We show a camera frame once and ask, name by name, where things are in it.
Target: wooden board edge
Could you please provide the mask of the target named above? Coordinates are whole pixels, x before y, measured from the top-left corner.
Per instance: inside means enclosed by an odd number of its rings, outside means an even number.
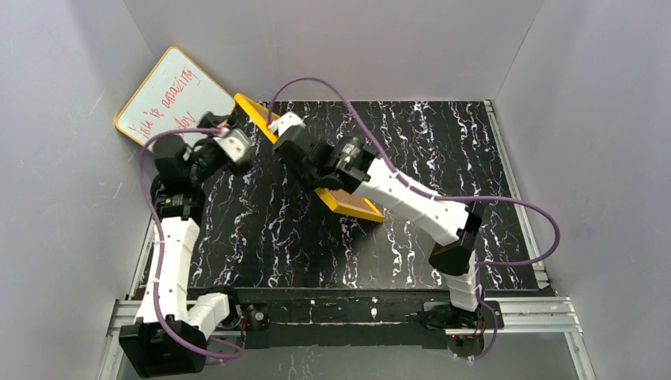
[[[268,129],[266,116],[263,116],[258,111],[256,111],[254,105],[265,109],[266,113],[268,113],[268,108],[263,107],[261,104],[256,103],[241,93],[236,93],[233,99],[238,105],[240,105],[240,108],[242,108],[242,110],[245,111],[245,113],[247,113],[250,118],[252,118],[254,124],[256,124],[256,126],[263,132],[263,134],[266,135],[268,140],[270,140],[273,144],[276,143],[278,138],[274,133],[271,132],[270,129]],[[273,116],[279,117],[279,115],[274,112]]]

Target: black marbled mat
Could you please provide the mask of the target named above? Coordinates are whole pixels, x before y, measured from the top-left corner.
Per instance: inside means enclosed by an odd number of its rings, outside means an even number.
[[[394,164],[446,195],[501,195],[510,190],[483,102],[355,102]],[[333,143],[361,134],[339,102],[283,102],[308,129]],[[201,239],[192,264],[192,287],[441,288],[427,259],[428,234],[397,215],[382,224],[334,214],[287,176],[271,144],[251,120],[253,170],[244,177],[215,176]],[[480,260],[528,259],[514,207],[487,207],[476,246]],[[531,268],[489,268],[485,287],[535,289]]]

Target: red handwritten text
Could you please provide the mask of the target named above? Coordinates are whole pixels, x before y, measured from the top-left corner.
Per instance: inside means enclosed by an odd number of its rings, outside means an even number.
[[[151,112],[143,112],[143,113],[145,115],[151,115],[151,116],[153,116],[157,119],[160,119],[161,117],[163,117],[163,114],[160,111],[158,111],[158,108],[152,108]]]
[[[131,129],[131,131],[136,131],[136,132],[140,133],[142,136],[144,136],[146,139],[148,139],[151,136],[151,126],[154,125],[154,124],[151,123],[150,121],[145,120],[145,121],[141,122],[141,125],[142,125],[142,127],[140,127],[139,131],[135,128],[135,125],[131,125],[130,129]]]
[[[194,79],[198,81],[198,83],[196,83],[196,86],[199,86],[200,79],[195,74],[193,74],[191,70],[187,70],[185,67],[182,70],[181,76],[175,77],[175,80],[172,81],[172,85],[170,86],[168,91],[165,91],[165,95],[163,96],[163,100],[161,101],[163,106],[166,108],[170,108],[173,104],[175,104],[176,95],[184,91],[184,88],[186,88],[186,86],[188,86],[188,84],[191,83]]]
[[[181,119],[175,118],[175,121],[177,122],[177,128],[187,129],[191,124],[195,124],[195,117],[193,117],[190,112],[187,112],[187,115],[188,116],[185,116]]]

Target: black table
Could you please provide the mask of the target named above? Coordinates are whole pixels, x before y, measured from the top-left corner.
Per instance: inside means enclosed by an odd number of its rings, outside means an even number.
[[[446,195],[510,195],[483,102],[354,106],[394,164],[424,185]],[[361,134],[340,102],[282,102],[275,112],[287,110],[331,143]],[[287,174],[251,120],[245,131],[256,142],[254,167],[206,183],[190,287],[445,287],[427,261],[434,245],[428,234],[398,215],[378,224],[330,212]],[[480,260],[529,258],[512,205],[487,207],[476,252]],[[538,288],[531,268],[490,268],[482,279],[487,288]]]

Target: whiteboard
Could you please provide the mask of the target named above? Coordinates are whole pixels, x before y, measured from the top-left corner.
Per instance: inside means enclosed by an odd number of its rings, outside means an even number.
[[[233,98],[179,48],[170,47],[119,115],[116,128],[140,145],[171,129],[194,128],[206,112],[229,115]],[[185,134],[193,144],[204,136]]]

